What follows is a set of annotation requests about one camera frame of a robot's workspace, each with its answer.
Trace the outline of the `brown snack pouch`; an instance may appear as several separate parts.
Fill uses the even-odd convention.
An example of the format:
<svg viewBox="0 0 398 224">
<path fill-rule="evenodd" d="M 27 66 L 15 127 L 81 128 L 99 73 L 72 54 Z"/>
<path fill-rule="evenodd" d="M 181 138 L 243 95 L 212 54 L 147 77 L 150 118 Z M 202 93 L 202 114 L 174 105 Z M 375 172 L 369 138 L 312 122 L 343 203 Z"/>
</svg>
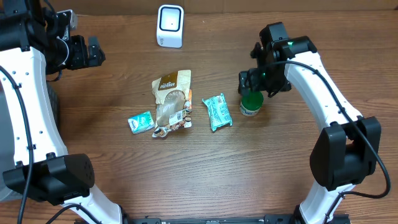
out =
<svg viewBox="0 0 398 224">
<path fill-rule="evenodd" d="M 156 121 L 153 138 L 192 126 L 192 71 L 179 70 L 152 82 Z"/>
</svg>

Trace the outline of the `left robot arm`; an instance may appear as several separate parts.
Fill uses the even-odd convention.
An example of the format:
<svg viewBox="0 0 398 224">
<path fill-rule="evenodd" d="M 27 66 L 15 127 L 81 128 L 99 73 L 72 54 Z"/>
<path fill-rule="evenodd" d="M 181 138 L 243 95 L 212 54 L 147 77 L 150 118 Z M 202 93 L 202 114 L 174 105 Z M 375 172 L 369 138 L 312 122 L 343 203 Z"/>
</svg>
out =
<svg viewBox="0 0 398 224">
<path fill-rule="evenodd" d="M 1 200 L 28 199 L 73 210 L 86 223 L 127 223 L 95 184 L 86 154 L 70 154 L 58 131 L 59 100 L 47 75 L 98 67 L 98 39 L 71 35 L 72 10 L 47 1 L 4 1 L 1 13 Z"/>
</svg>

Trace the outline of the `small teal tissue pack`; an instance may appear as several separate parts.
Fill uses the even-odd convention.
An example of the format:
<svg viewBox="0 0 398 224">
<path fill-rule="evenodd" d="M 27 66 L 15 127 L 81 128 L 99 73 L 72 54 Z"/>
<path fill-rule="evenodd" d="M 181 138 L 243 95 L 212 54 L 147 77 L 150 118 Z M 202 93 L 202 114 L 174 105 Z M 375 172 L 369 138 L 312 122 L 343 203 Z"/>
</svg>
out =
<svg viewBox="0 0 398 224">
<path fill-rule="evenodd" d="M 146 132 L 155 126 L 150 111 L 130 117 L 127 121 L 133 134 Z"/>
</svg>

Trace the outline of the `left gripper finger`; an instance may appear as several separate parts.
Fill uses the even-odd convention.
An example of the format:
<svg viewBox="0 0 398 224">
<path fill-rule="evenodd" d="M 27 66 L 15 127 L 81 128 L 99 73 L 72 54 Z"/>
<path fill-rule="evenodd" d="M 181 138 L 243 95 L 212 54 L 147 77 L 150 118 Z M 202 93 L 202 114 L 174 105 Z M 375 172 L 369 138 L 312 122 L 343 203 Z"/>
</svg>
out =
<svg viewBox="0 0 398 224">
<path fill-rule="evenodd" d="M 89 59 L 88 59 L 89 67 L 101 66 L 102 63 L 106 60 L 105 54 L 100 46 L 89 46 L 88 53 L 89 53 Z"/>
<path fill-rule="evenodd" d="M 88 38 L 88 48 L 89 49 L 99 49 L 100 44 L 98 42 L 98 38 L 96 36 L 91 36 Z"/>
</svg>

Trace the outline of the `teal snack bar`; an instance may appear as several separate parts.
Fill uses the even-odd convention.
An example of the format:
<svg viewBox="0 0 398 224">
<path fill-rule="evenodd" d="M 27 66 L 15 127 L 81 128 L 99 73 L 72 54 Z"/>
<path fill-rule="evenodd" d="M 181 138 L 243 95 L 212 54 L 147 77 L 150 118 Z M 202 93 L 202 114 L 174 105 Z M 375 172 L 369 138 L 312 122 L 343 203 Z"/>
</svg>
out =
<svg viewBox="0 0 398 224">
<path fill-rule="evenodd" d="M 233 120 L 223 93 L 212 96 L 209 99 L 202 99 L 202 102 L 207 107 L 210 128 L 213 132 L 227 124 L 230 126 L 233 125 Z"/>
</svg>

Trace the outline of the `green capped white jar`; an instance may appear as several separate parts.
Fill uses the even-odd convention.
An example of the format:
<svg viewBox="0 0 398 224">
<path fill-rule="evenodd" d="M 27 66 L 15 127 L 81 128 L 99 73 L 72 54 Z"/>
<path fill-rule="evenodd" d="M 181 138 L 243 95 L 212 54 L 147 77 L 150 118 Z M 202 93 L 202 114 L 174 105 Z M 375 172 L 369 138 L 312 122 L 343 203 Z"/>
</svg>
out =
<svg viewBox="0 0 398 224">
<path fill-rule="evenodd" d="M 260 91 L 250 92 L 242 96 L 239 109 L 245 116 L 255 116 L 258 114 L 264 102 L 263 94 Z"/>
</svg>

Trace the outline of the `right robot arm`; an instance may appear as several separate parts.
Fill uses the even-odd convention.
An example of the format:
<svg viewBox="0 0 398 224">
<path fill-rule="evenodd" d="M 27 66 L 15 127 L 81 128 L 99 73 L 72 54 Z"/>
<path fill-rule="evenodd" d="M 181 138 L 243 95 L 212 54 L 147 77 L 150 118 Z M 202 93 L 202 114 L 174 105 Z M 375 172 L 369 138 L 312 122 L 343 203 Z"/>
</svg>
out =
<svg viewBox="0 0 398 224">
<path fill-rule="evenodd" d="M 310 155 L 314 178 L 306 199 L 291 215 L 266 215 L 266 223 L 349 223 L 335 210 L 376 167 L 381 125 L 365 118 L 342 95 L 327 74 L 317 48 L 307 36 L 291 38 L 281 22 L 260 31 L 251 51 L 255 68 L 239 74 L 243 99 L 269 97 L 295 88 L 315 118 L 320 135 Z"/>
</svg>

